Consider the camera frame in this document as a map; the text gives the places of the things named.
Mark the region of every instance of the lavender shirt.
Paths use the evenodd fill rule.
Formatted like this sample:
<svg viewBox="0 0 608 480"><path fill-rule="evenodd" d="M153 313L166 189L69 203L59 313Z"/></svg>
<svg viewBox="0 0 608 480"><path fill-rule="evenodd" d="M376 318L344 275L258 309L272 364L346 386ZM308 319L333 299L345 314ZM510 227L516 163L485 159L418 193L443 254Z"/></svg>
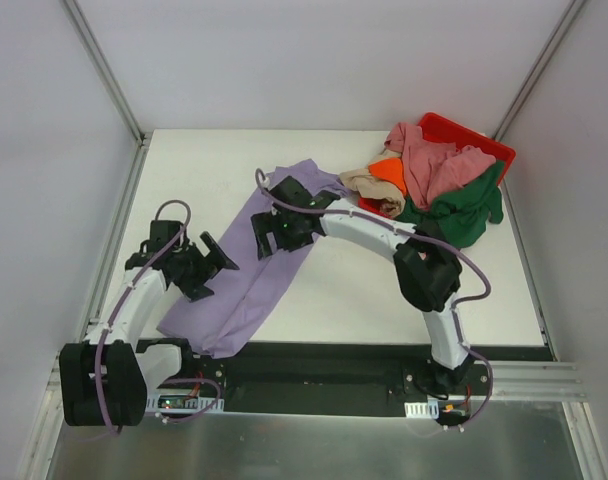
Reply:
<svg viewBox="0 0 608 480"><path fill-rule="evenodd" d="M313 195L329 190L341 196L349 192L336 175L323 172L313 160L292 167L277 167L269 174L271 185L287 176L297 179ZM278 251L257 259L251 215L271 208L269 200L255 190L218 242L240 267L222 270L206 283L215 295L195 303L179 299L160 322L158 330L168 337L187 338L200 354L224 358L235 355L277 305L313 245L295 252Z"/></svg>

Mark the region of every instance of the red plastic tray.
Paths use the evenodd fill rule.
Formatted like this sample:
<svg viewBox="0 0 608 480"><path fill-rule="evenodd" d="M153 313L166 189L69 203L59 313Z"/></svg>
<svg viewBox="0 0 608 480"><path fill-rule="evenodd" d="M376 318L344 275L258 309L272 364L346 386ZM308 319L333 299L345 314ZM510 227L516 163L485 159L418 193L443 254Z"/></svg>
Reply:
<svg viewBox="0 0 608 480"><path fill-rule="evenodd" d="M498 160L502 160L505 165L504 171L497 181L498 185L515 159L515 150L512 148L485 137L484 135L480 135L473 130L469 130L437 113L427 113L422 117L418 125L422 127L422 136L429 142L455 143L457 148L460 149L467 145L472 145L474 147L479 147L484 153L488 153ZM381 215L378 200L360 198L358 205L365 210Z"/></svg>

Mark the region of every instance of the gray wall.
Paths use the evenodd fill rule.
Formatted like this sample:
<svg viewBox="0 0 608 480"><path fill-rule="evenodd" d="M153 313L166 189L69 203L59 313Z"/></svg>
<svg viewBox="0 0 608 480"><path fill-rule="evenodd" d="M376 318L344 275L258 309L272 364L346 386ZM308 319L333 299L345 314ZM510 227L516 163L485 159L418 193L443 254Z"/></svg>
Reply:
<svg viewBox="0 0 608 480"><path fill-rule="evenodd" d="M492 134L569 0L80 0L143 128Z"/></svg>
<svg viewBox="0 0 608 480"><path fill-rule="evenodd" d="M73 339L133 155L58 2L0 2L0 478Z"/></svg>
<svg viewBox="0 0 608 480"><path fill-rule="evenodd" d="M507 141L546 322L582 368L608 453L608 0L589 3Z"/></svg>

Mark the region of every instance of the beige cloth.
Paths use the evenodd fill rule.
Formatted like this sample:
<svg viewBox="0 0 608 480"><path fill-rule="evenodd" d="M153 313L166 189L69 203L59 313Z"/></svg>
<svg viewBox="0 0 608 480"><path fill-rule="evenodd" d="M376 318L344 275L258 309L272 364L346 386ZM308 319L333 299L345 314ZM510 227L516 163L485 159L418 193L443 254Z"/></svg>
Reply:
<svg viewBox="0 0 608 480"><path fill-rule="evenodd" d="M399 156L398 152L384 150L371 160L371 163L376 163L386 158L399 158ZM382 200L380 212L389 217L395 218L404 210L406 201L400 189L386 180L374 177L368 171L368 168L358 168L357 170L340 173L340 182L346 188L359 193L362 198Z"/></svg>

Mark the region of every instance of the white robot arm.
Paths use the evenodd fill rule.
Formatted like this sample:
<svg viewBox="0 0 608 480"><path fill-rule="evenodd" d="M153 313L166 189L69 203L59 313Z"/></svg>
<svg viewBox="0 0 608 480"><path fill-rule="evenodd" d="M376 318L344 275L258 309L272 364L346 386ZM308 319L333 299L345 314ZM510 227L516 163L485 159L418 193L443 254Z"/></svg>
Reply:
<svg viewBox="0 0 608 480"><path fill-rule="evenodd" d="M439 238L439 228L414 227L382 217L373 222L336 213L355 207L329 192L313 197L292 177L271 189L271 194L286 204L313 206L326 213L296 212L274 205L271 211L254 215L251 221L258 256L272 255L272 245L297 250L311 244L317 234L342 238L391 261L402 295L423 312L432 343L434 384L447 392L459 386L473 363L452 308L460 286L461 265L443 248L418 242L401 232L404 229ZM203 256L195 244L180 235L184 231L181 222L151 222L150 238L126 262L124 283L107 313L82 342L67 344L60 352L63 408L69 425L108 425L107 415L113 425L137 425L144 416L148 394L166 379L177 374L195 378L193 354L186 339L140 340L153 307L171 283L189 301L196 301L214 293L204 284L219 270L237 269L208 233L201 235L209 248L208 255ZM274 243L268 234L272 234ZM166 252L176 236L179 240ZM98 372L103 401L95 381Z"/></svg>
<svg viewBox="0 0 608 480"><path fill-rule="evenodd" d="M348 200L340 199L329 205L329 210L351 210L355 208ZM392 226L400 229L414 231L415 227L409 224L400 224L394 220L384 219ZM383 229L376 223L360 217L350 217L341 214L327 214L320 218L322 230L329 237L341 238L360 245L386 260L393 262L400 245L409 240L404 233ZM431 356L433 360L444 367L454 370L462 365L468 357L468 352L457 336L455 321L451 305L457 298L452 293L444 302L441 311L431 310L422 312L429 337L431 338Z"/></svg>

